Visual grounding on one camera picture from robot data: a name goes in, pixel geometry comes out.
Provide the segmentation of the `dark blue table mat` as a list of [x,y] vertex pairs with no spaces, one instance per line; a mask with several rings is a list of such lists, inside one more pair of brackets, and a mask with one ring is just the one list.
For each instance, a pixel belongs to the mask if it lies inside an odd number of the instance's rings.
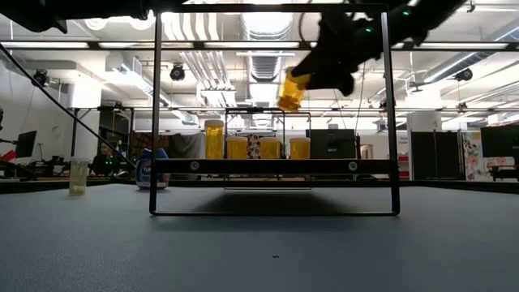
[[0,292],[519,292],[519,195],[136,187],[0,195]]

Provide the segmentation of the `large black screen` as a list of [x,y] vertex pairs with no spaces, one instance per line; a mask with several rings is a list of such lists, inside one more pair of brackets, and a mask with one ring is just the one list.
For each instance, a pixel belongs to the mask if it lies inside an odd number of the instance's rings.
[[519,159],[519,124],[480,129],[484,157]]

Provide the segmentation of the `black room partition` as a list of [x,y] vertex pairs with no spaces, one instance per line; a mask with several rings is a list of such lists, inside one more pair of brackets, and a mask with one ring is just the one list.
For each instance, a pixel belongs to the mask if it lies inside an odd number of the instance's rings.
[[454,131],[412,131],[414,180],[464,180],[461,150]]

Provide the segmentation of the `black cabinet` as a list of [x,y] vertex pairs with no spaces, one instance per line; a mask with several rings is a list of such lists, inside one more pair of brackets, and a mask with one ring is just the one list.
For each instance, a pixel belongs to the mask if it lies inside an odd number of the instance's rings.
[[306,130],[311,139],[311,159],[355,159],[356,136],[348,129]]

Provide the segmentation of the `black metal stand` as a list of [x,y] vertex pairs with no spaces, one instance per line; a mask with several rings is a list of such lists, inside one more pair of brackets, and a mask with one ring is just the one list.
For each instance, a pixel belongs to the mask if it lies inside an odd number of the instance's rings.
[[[133,131],[134,127],[134,121],[135,121],[135,107],[127,107],[127,106],[98,106],[94,108],[75,108],[71,107],[68,109],[68,114],[73,119],[73,126],[72,126],[72,137],[71,137],[71,156],[73,157],[75,155],[75,146],[76,146],[76,138],[77,138],[77,130],[78,126],[81,126],[85,131],[92,134],[94,137],[96,137],[99,141],[105,144],[109,144],[109,141],[104,139],[102,136],[100,136],[98,133],[96,133],[91,127],[89,127],[87,124],[85,124],[82,119],[90,112],[96,111],[96,112],[111,112],[112,114],[116,112],[124,112],[124,111],[130,111],[131,115],[128,118],[129,120],[129,130],[128,130],[128,145],[131,145],[131,133]],[[135,169],[136,165],[135,163],[128,159],[127,157],[123,156],[121,152],[119,152],[116,148],[109,145],[109,148],[116,152],[118,156],[126,162],[127,165],[129,165],[131,168]]]

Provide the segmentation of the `wooden shelf with black frame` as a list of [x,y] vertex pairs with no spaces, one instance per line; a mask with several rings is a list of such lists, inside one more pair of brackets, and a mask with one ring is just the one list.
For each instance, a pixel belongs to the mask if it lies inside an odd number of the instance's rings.
[[202,12],[243,12],[243,13],[347,13],[365,12],[378,13],[380,26],[380,39],[382,50],[379,56],[384,59],[384,78],[386,83],[386,112],[388,115],[388,146],[389,159],[387,160],[291,160],[291,159],[259,159],[259,160],[230,160],[222,159],[165,159],[159,158],[158,127],[160,123],[160,106],[158,90],[160,87],[160,61],[161,61],[161,12],[156,10],[156,35],[154,38],[154,85],[152,106],[152,158],[151,158],[151,182],[149,190],[149,212],[153,216],[159,216],[157,211],[157,174],[259,174],[259,175],[332,175],[332,174],[374,174],[377,170],[383,170],[389,176],[391,189],[391,210],[389,212],[360,212],[361,216],[397,216],[401,212],[400,179],[397,160],[397,130],[395,116],[395,100],[392,77],[392,52],[389,26],[389,6],[383,3],[372,4],[201,4],[182,5],[175,8],[179,13]]

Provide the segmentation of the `black computer monitor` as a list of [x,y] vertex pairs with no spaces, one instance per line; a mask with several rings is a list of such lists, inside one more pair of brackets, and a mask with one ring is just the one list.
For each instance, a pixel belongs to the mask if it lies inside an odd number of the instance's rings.
[[19,134],[15,144],[15,155],[17,158],[31,157],[36,143],[37,131],[29,131]]

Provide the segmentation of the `large orange pill bottle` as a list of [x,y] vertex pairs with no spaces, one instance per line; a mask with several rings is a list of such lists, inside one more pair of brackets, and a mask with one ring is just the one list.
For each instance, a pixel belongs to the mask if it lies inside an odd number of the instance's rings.
[[285,71],[285,78],[279,91],[278,107],[285,111],[296,111],[301,105],[306,86],[311,79],[311,75],[300,75],[294,77],[293,67],[288,67]]

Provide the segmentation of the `medium orange pill bottle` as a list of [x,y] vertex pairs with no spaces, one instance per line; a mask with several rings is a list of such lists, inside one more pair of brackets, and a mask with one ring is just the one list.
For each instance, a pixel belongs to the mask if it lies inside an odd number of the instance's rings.
[[275,137],[263,137],[259,139],[261,159],[280,159],[281,143]]
[[311,139],[307,137],[290,140],[290,158],[295,160],[311,158]]
[[241,136],[230,136],[226,139],[228,159],[247,159],[248,139]]

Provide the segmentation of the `grey tarp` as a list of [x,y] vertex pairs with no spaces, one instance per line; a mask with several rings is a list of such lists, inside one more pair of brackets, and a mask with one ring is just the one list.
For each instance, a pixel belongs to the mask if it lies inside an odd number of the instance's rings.
[[201,158],[204,146],[204,135],[174,134],[169,136],[167,154],[169,158]]

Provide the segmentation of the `person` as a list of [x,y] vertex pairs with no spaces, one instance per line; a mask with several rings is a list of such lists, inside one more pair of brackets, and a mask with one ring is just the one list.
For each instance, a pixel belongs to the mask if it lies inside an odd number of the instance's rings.
[[118,152],[111,147],[117,146],[116,141],[102,143],[100,153],[94,157],[90,165],[90,172],[100,177],[115,176],[120,170],[120,160]]

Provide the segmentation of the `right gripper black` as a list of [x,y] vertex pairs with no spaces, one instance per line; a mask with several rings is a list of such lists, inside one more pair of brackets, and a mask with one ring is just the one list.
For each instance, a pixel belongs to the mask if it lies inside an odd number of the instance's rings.
[[291,69],[291,78],[303,88],[338,89],[344,96],[354,90],[354,73],[370,58],[360,33],[374,32],[368,19],[353,20],[342,12],[321,15],[316,56],[306,56]]

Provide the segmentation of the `silver ventilation duct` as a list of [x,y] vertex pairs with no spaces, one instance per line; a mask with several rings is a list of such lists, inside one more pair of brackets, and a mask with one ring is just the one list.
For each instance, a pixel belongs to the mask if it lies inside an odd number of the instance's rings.
[[[242,34],[246,41],[287,41],[293,23],[291,13],[241,14]],[[252,106],[276,105],[281,82],[281,51],[251,51],[247,58],[248,93]]]

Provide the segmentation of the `small clear pill bottle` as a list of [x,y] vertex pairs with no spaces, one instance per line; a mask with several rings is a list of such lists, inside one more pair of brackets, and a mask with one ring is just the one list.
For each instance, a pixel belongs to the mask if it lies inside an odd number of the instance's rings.
[[88,173],[88,159],[81,157],[71,158],[69,196],[86,195]]

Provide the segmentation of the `small orange pill bottle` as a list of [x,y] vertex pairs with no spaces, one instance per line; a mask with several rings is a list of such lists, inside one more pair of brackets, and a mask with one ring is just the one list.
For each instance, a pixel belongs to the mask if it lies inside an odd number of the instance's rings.
[[205,126],[205,157],[222,159],[224,156],[224,123],[221,120],[207,120]]

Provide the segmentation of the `floral pattern panel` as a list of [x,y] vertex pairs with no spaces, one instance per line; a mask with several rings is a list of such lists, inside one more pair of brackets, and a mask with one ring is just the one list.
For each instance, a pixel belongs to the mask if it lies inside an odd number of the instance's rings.
[[255,134],[249,134],[247,136],[247,158],[260,159],[260,155],[260,137]]

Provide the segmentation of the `blue-capped antacid bottle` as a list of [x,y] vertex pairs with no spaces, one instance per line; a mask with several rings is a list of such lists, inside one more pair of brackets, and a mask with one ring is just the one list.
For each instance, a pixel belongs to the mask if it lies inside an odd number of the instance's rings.
[[[152,150],[145,148],[136,163],[135,181],[141,190],[149,190],[152,178]],[[169,186],[170,174],[157,172],[157,189],[163,190]]]

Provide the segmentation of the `black metal rig frame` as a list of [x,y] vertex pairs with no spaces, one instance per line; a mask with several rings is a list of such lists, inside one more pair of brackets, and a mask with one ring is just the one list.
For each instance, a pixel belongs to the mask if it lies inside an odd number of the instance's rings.
[[[243,189],[288,189],[288,188],[348,188],[348,187],[390,187],[389,181],[384,180],[360,180],[360,181],[275,181],[275,180],[256,180],[256,181],[181,181],[174,180],[169,182],[170,187],[228,187]],[[400,187],[434,187],[444,189],[455,189],[465,191],[484,191],[496,193],[510,193],[519,195],[519,182],[467,182],[467,181],[448,181],[448,180],[416,180],[400,181]],[[27,181],[27,182],[8,182],[0,181],[0,195],[26,193],[34,191],[53,191],[67,189],[68,181]]]

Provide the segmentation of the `floral poster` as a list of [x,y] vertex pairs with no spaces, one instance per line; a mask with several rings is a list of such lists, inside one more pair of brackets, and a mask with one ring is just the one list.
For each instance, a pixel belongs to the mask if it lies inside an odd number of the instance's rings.
[[490,180],[483,157],[481,133],[470,131],[462,133],[462,146],[465,164],[465,179],[472,182],[487,182]]

